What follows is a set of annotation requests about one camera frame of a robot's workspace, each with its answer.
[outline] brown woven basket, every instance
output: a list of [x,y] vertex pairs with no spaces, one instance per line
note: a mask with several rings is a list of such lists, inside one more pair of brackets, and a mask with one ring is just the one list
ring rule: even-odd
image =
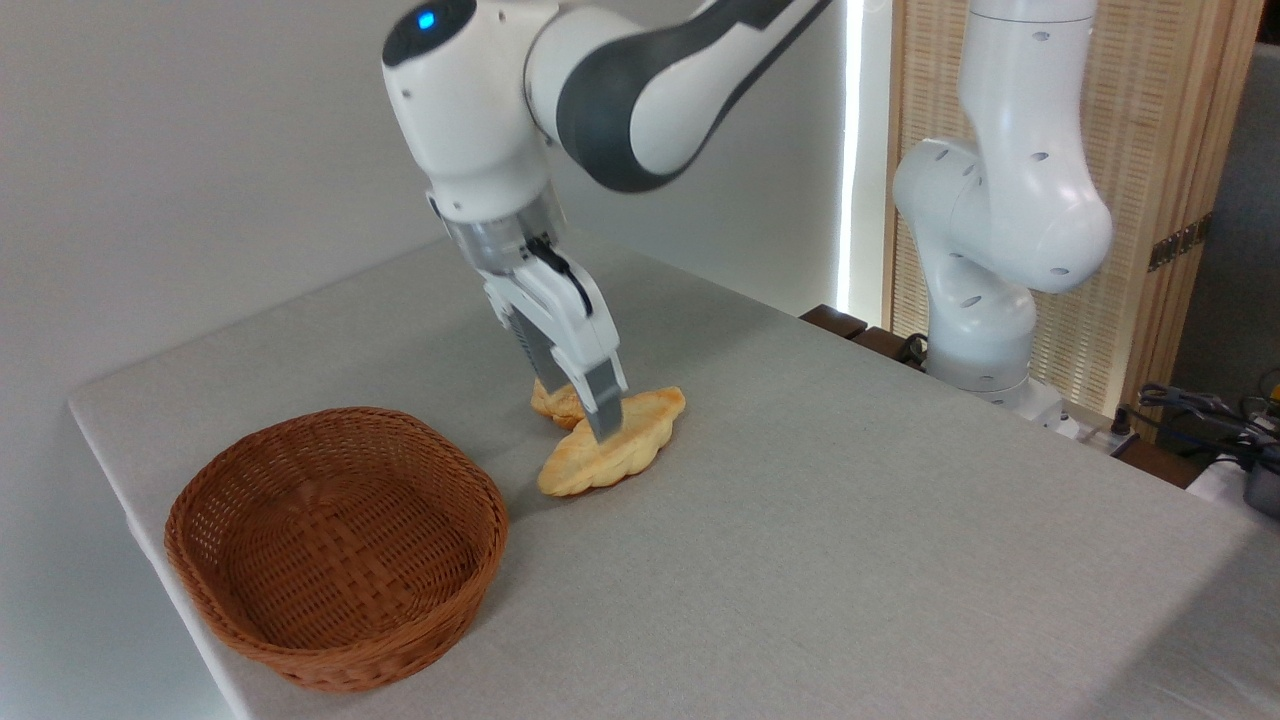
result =
[[444,655],[506,541],[493,480],[428,425],[375,407],[241,439],[165,524],[169,562],[214,633],[326,692],[385,685]]

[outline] basket rim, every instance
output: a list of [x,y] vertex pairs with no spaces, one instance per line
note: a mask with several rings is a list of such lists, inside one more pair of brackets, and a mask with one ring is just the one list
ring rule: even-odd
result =
[[[214,477],[216,470],[244,455],[250,450],[256,448],[261,445],[266,436],[278,433],[285,427],[297,428],[312,425],[334,415],[376,415],[397,420],[407,425],[407,428],[415,433],[426,434],[433,442],[439,443],[445,452],[456,455],[460,460],[462,460],[468,468],[470,475],[479,480],[479,489],[483,491],[484,500],[493,511],[494,521],[492,532],[489,533],[488,546],[479,548],[480,559],[477,571],[468,577],[447,600],[439,605],[435,605],[426,612],[407,623],[361,638],[352,643],[324,648],[285,647],[246,633],[238,623],[233,623],[227,618],[218,603],[211,601],[212,592],[210,583],[206,582],[198,571],[196,571],[195,565],[191,561],[189,548],[187,547],[186,536],[183,533],[187,518],[186,512],[182,512],[182,510],[186,510],[196,500],[198,500],[201,492],[206,488],[210,478]],[[429,637],[431,634],[431,629],[439,628],[443,620],[460,615],[463,610],[474,605],[479,605],[479,602],[484,598],[488,585],[493,582],[494,575],[498,573],[499,561],[503,550],[506,548],[507,534],[507,509],[502,501],[502,493],[498,491],[493,478],[490,478],[489,474],[485,473],[479,465],[471,461],[471,459],[458,450],[457,446],[449,442],[448,438],[442,436],[422,420],[399,410],[374,406],[348,406],[319,410],[316,413],[308,413],[306,415],[275,423],[244,436],[219,452],[196,474],[195,478],[192,478],[187,487],[178,495],[178,498],[174,500],[169,518],[165,521],[164,544],[170,565],[174,566],[174,570],[178,573],[179,580],[182,580],[187,592],[200,594],[198,598],[193,598],[198,601],[196,603],[197,612],[205,618],[206,624],[220,639],[223,639],[223,642],[237,650],[251,651],[261,655],[314,659],[334,653],[360,653],[361,651],[372,648],[378,648],[381,653],[387,653],[407,648],[417,642],[421,642],[424,637]],[[480,591],[479,593],[475,592],[477,585]]]

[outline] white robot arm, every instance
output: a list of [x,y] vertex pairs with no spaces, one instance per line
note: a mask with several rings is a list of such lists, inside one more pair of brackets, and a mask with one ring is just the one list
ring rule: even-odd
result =
[[430,0],[387,37],[387,92],[431,206],[543,383],[573,383],[598,439],[622,423],[618,334],[595,282],[557,249],[544,143],[609,188],[666,184],[828,3],[713,0],[645,31],[589,6]]
[[893,181],[929,291],[928,373],[1068,434],[1061,396],[1028,375],[1028,288],[1079,286],[1111,245],[1079,122],[1096,9],[972,0],[960,104],[978,141],[925,140]]

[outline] gray tablecloth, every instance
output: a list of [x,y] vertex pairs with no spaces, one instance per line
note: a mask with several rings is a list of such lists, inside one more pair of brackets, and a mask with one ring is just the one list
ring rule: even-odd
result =
[[[562,437],[445,242],[97,380],[72,409],[252,719],[1280,717],[1280,538],[742,296],[575,240],[634,389],[689,410],[644,475],[559,501]],[[219,643],[164,560],[187,480],[268,424],[411,413],[511,511],[480,618],[384,689]]]

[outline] light strip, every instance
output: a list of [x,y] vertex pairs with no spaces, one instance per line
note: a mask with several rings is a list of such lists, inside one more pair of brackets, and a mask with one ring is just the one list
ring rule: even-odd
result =
[[836,234],[836,309],[849,311],[854,255],[854,169],[858,165],[858,94],[863,72],[863,0],[845,4],[845,138],[840,179],[840,229]]

